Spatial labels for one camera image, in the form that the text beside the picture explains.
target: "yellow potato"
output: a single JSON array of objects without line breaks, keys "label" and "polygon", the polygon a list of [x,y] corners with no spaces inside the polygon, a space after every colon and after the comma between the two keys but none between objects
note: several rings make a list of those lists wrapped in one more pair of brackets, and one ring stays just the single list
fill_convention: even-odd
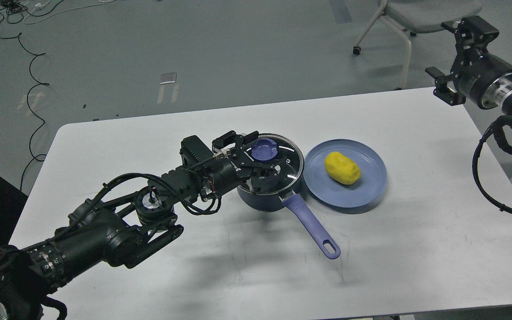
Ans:
[{"label": "yellow potato", "polygon": [[340,184],[354,184],[361,178],[361,168],[340,152],[328,154],[324,164],[329,176]]}]

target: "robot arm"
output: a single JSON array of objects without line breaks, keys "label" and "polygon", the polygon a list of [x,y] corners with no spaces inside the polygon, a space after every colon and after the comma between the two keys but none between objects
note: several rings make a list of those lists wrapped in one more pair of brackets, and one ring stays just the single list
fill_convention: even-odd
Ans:
[{"label": "robot arm", "polygon": [[[100,261],[133,268],[177,239],[183,226],[176,224],[175,204],[183,204],[195,215],[216,213],[223,194],[252,177],[273,176],[276,161],[264,164],[246,152],[257,137],[258,132],[241,135],[231,131],[215,139],[211,150],[197,136],[189,136],[181,142],[183,164],[175,170],[162,176],[119,176],[68,215],[69,225],[57,229],[51,239],[21,250],[1,247],[0,319],[39,319],[41,305],[57,308],[59,319],[64,319],[66,306],[47,294]],[[132,178],[146,178],[148,186],[102,202],[112,188]],[[261,186],[253,188],[258,192]],[[199,198],[211,202],[207,209],[193,205]],[[130,226],[124,217],[134,211],[140,225]]]},{"label": "robot arm", "polygon": [[449,75],[445,75],[436,67],[426,68],[426,72],[434,79],[434,95],[449,105],[465,103],[466,97],[481,109],[501,107],[503,116],[491,123],[473,155],[472,171],[477,187],[492,204],[501,211],[512,213],[512,208],[493,199],[481,186],[477,171],[478,158],[485,141],[493,136],[499,148],[512,154],[512,146],[508,144],[504,127],[512,128],[512,65],[492,55],[487,45],[496,39],[499,31],[479,16],[463,18],[459,24],[443,22],[444,27],[455,35],[457,56]]}]

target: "chair leg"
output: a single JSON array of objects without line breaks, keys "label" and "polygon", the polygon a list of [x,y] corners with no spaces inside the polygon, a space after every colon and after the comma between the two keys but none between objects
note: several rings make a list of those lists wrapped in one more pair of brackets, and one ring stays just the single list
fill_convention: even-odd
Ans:
[{"label": "chair leg", "polygon": [[353,48],[358,47],[359,43],[361,43],[362,39],[364,38],[366,33],[371,29],[374,22],[380,17],[380,15],[382,15],[382,11],[384,10],[384,8],[386,8],[386,0],[382,0],[380,2],[380,6],[378,7],[378,9],[376,9],[376,12],[374,13],[374,15],[372,15],[372,18],[370,18],[370,20],[368,21],[368,25],[366,26],[366,29],[364,29],[362,34],[357,38],[357,40],[355,40]]},{"label": "chair leg", "polygon": [[406,79],[408,77],[408,67],[410,65],[410,56],[412,55],[412,43],[410,39],[404,34],[402,29],[393,24],[387,17],[382,16],[381,21],[390,28],[390,30],[394,31],[399,37],[404,40],[404,44],[406,45],[406,51],[404,52],[404,63],[402,64],[402,81],[400,82],[400,88],[404,89],[406,87]]}]

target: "white cable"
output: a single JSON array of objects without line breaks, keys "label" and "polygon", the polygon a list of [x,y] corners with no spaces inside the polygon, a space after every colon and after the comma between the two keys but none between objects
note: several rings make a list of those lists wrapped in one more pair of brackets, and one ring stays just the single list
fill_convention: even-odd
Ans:
[{"label": "white cable", "polygon": [[101,6],[103,4],[110,4],[111,2],[114,2],[116,0],[108,0],[108,1],[100,1],[100,4],[90,4],[89,6],[83,6],[83,7],[76,7],[76,8],[70,8],[70,9],[67,9],[67,10],[63,10],[61,12],[56,12],[56,13],[53,13],[51,14],[50,16],[47,16],[46,18],[44,19],[41,19],[41,20],[37,20],[35,22],[30,22],[30,23],[27,23],[25,20],[27,20],[27,18],[29,16],[31,16],[31,13],[29,12],[29,16],[27,18],[25,18],[25,20],[23,20],[23,23],[24,24],[38,24],[39,22],[41,21],[45,21],[47,20],[48,18],[51,18],[51,16],[56,16],[57,14],[61,14],[63,12],[69,12],[69,11],[72,11],[72,10],[76,10],[76,9],[82,9],[82,8],[90,8],[90,7],[95,7],[95,6]]}]

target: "handle hole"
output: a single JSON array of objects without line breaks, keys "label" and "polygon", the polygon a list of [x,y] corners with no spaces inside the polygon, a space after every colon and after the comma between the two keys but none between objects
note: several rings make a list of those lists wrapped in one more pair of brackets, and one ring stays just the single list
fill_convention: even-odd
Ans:
[{"label": "handle hole", "polygon": [[329,242],[329,240],[323,241],[323,247],[327,249],[327,252],[329,252],[330,255],[333,255],[335,253],[335,247]]}]

